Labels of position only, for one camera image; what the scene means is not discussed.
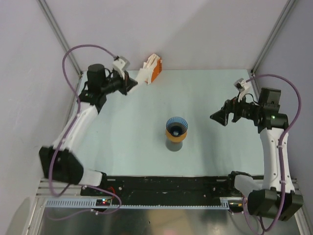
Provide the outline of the white paper coffee filters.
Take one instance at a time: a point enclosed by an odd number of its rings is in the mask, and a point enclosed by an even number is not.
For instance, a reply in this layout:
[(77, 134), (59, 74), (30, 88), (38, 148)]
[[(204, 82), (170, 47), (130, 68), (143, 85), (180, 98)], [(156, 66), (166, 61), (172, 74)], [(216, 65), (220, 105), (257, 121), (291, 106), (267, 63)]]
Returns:
[(139, 69), (139, 72), (135, 78), (135, 80), (138, 82), (138, 85), (146, 83), (146, 80), (148, 78), (148, 70), (146, 69), (147, 61), (143, 63), (143, 67)]

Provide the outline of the blue glass dripper cone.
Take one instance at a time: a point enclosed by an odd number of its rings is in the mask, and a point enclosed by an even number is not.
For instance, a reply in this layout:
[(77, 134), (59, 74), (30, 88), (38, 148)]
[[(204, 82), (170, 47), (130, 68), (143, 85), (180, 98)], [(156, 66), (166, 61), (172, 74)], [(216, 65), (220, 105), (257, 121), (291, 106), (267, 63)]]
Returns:
[(180, 137), (188, 130), (188, 123), (182, 117), (172, 117), (166, 122), (166, 130), (174, 137)]

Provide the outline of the glass beaker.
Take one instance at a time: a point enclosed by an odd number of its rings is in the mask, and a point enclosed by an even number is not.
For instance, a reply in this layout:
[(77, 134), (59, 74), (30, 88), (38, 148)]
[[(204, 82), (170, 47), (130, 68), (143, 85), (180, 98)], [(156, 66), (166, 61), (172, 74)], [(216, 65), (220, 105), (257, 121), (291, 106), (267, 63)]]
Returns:
[(166, 140), (166, 147), (168, 150), (172, 151), (172, 152), (177, 152), (180, 151), (181, 148), (183, 146), (183, 142), (173, 142), (170, 140)]

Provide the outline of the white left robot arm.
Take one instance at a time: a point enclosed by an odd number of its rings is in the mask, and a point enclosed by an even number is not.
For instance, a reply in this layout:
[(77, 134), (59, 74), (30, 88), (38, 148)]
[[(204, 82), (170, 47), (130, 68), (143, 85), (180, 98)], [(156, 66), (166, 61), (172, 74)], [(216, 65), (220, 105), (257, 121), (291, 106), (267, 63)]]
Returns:
[(88, 169), (77, 157), (80, 143), (94, 119), (107, 101), (107, 95), (116, 91), (123, 95), (137, 85), (129, 77), (121, 59), (108, 70), (102, 64), (88, 67), (87, 81), (78, 96), (77, 112), (66, 124), (64, 130), (51, 146), (39, 150), (44, 176), (49, 181), (70, 185), (90, 185), (97, 195), (104, 195), (109, 188), (103, 180), (103, 173)]

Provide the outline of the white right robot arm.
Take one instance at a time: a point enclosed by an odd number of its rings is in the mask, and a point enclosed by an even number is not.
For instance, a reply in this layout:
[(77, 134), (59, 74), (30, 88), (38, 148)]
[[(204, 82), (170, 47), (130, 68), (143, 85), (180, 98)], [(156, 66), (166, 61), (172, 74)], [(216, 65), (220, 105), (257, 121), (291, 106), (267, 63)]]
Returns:
[(246, 101), (248, 89), (240, 88), (239, 94), (225, 101), (224, 106), (210, 118), (223, 126), (241, 118), (253, 121), (258, 129), (263, 155), (264, 178), (258, 185), (248, 173), (232, 171), (226, 183), (227, 193), (247, 197), (249, 214), (259, 217), (279, 217), (289, 220), (302, 206), (303, 197), (295, 193), (289, 173), (287, 154), (289, 121), (286, 114), (279, 112), (281, 91), (262, 88), (258, 102)]

